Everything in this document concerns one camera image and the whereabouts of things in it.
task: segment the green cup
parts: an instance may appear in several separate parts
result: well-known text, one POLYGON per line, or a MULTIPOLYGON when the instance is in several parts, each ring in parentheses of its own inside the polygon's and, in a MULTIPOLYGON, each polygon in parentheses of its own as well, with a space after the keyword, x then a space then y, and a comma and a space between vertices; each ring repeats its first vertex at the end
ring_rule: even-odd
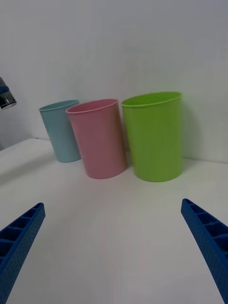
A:
POLYGON ((182 172, 181 93, 159 92, 122 102, 136 176, 169 181, 182 172))

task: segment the pink cup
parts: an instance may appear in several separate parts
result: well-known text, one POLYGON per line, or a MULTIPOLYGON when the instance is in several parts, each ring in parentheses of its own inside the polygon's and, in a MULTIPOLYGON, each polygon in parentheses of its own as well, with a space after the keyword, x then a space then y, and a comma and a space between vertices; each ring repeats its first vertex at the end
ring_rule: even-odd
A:
POLYGON ((118 100, 102 99, 66 111, 84 161, 94 179, 107 179, 127 167, 118 100))

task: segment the light blue cup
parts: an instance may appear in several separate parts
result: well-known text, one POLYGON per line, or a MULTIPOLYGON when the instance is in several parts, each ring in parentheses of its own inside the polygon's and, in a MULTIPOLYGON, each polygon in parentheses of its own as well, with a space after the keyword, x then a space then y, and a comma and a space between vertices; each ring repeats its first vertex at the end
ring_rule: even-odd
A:
POLYGON ((75 136, 66 110, 79 103, 78 100, 60 101, 39 109, 49 135, 56 159, 74 162, 81 159, 75 136))

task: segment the cup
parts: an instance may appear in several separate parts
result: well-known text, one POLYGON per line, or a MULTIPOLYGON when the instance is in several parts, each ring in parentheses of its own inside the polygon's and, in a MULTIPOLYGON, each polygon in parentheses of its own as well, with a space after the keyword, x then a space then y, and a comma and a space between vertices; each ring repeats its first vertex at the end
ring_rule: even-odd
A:
POLYGON ((49 135, 56 159, 74 162, 81 159, 75 136, 66 110, 79 103, 78 100, 60 101, 39 109, 49 135))
POLYGON ((87 175, 107 179, 122 173, 127 162, 118 100, 91 101, 67 113, 87 175))
POLYGON ((134 172, 168 181, 182 171, 181 93, 159 92, 122 102, 134 172))

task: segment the metal faucet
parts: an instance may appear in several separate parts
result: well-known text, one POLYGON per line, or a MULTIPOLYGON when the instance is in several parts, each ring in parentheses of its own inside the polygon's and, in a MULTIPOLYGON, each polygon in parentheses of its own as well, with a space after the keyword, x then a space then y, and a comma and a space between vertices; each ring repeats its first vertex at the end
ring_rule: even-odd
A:
POLYGON ((0 109, 8 109, 16 104, 17 102, 14 99, 12 93, 10 92, 9 87, 0 77, 0 109))

